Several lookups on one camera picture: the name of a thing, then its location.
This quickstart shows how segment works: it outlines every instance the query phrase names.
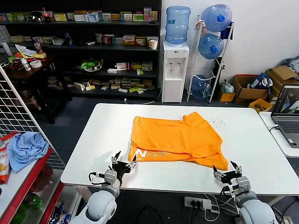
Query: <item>snack bag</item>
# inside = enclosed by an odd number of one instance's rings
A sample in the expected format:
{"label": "snack bag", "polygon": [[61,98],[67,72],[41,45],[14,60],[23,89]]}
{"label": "snack bag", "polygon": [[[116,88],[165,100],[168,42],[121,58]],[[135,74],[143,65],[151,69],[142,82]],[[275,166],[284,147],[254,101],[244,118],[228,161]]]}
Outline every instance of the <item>snack bag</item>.
{"label": "snack bag", "polygon": [[9,159],[6,146],[0,148],[0,184],[7,183],[9,171]]}
{"label": "snack bag", "polygon": [[12,132],[0,140],[4,142],[5,146],[0,148],[0,184],[7,183],[8,172],[9,172],[9,159],[7,154],[7,144],[8,142],[17,134],[18,132]]}

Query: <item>white table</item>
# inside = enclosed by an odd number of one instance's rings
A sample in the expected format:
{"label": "white table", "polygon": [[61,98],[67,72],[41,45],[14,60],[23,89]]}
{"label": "white table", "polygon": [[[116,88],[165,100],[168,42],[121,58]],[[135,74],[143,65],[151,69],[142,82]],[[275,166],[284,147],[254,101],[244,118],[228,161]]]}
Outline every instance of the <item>white table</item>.
{"label": "white table", "polygon": [[[260,112],[259,115],[268,129],[275,125],[271,112]],[[272,129],[271,134],[286,157],[299,158],[299,148],[292,148],[280,130]]]}
{"label": "white table", "polygon": [[[222,137],[228,161],[243,167],[258,195],[299,195],[299,179],[259,115],[249,108],[97,104],[61,176],[67,185],[92,186],[90,172],[102,172],[121,150],[126,161],[135,116],[182,119],[198,112]],[[123,177],[122,189],[220,193],[213,169],[191,162],[139,162]]]}

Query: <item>blue cloth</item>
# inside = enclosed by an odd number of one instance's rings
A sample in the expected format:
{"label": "blue cloth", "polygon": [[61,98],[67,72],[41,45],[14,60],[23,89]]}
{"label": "blue cloth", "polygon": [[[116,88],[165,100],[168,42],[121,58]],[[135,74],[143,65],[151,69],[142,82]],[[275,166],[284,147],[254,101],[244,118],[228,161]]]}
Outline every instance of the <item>blue cloth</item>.
{"label": "blue cloth", "polygon": [[18,173],[34,160],[44,157],[49,148],[48,142],[39,133],[25,132],[16,134],[7,146],[9,163]]}

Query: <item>wire mesh rack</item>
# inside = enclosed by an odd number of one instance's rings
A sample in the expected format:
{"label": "wire mesh rack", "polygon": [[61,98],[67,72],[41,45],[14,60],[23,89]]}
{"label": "wire mesh rack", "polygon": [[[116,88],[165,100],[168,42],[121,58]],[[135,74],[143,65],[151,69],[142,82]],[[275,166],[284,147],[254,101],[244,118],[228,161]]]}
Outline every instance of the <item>wire mesh rack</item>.
{"label": "wire mesh rack", "polygon": [[16,131],[21,134],[25,132],[40,133],[53,149],[47,164],[53,169],[64,169],[65,163],[34,119],[1,66],[0,73],[0,135],[4,136]]}

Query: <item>orange t-shirt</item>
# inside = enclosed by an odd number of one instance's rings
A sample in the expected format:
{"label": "orange t-shirt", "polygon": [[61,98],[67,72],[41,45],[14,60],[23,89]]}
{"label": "orange t-shirt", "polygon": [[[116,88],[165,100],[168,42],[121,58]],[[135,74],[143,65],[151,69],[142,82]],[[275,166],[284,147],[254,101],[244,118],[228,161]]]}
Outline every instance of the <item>orange t-shirt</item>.
{"label": "orange t-shirt", "polygon": [[192,161],[227,170],[221,143],[221,137],[197,112],[183,120],[135,117],[128,159],[137,154],[137,161]]}

